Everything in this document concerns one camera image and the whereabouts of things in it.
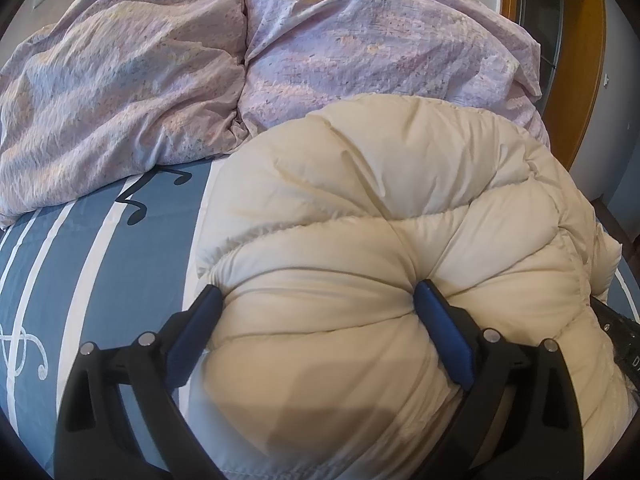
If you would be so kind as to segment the blue white striped bed sheet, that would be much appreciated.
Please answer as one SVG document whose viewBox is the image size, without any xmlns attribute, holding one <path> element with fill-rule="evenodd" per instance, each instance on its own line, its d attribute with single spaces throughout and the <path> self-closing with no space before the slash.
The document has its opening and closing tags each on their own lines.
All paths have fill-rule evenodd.
<svg viewBox="0 0 640 480">
<path fill-rule="evenodd" d="M 45 471 L 78 348 L 126 346 L 198 293 L 218 160 L 155 169 L 24 214 L 1 240 L 1 409 Z"/>
</svg>

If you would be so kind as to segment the dark glass door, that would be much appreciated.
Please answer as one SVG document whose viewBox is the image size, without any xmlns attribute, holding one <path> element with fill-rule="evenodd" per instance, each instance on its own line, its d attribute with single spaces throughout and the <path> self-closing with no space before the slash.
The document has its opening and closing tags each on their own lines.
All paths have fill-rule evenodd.
<svg viewBox="0 0 640 480">
<path fill-rule="evenodd" d="M 563 30 L 564 0 L 518 0 L 518 24 L 540 44 L 540 88 L 542 97 L 536 102 L 544 112 L 554 81 L 560 56 Z"/>
</svg>

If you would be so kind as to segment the beige quilted down jacket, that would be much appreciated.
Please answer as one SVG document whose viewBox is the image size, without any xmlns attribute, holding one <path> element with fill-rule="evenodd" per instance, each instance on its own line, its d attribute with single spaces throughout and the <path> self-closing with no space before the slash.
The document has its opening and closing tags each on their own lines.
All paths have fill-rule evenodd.
<svg viewBox="0 0 640 480">
<path fill-rule="evenodd" d="M 231 479 L 405 479 L 462 392 L 413 309 L 433 282 L 478 325 L 556 340 L 585 468 L 636 404 L 590 309 L 620 244 L 548 148 L 487 110 L 358 96 L 221 166 L 196 272 L 224 295 L 203 386 Z"/>
</svg>

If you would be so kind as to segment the lilac floral duvet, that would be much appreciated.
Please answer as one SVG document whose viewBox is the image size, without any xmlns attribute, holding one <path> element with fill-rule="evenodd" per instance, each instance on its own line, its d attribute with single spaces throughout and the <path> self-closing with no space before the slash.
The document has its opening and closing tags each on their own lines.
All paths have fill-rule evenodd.
<svg viewBox="0 0 640 480">
<path fill-rule="evenodd" d="M 484 108 L 547 142 L 539 66 L 480 0 L 75 0 L 2 65 L 1 223 L 363 93 Z"/>
</svg>

